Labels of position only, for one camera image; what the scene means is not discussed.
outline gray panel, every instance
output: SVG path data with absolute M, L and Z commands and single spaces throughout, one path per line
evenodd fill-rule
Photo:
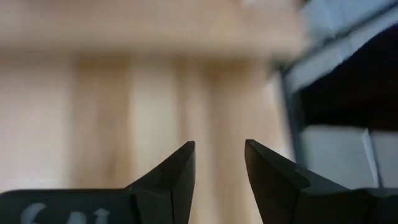
M 372 139 L 386 187 L 398 187 L 398 133 L 373 132 Z
M 349 189 L 375 187 L 363 129 L 314 126 L 302 133 L 308 168 Z

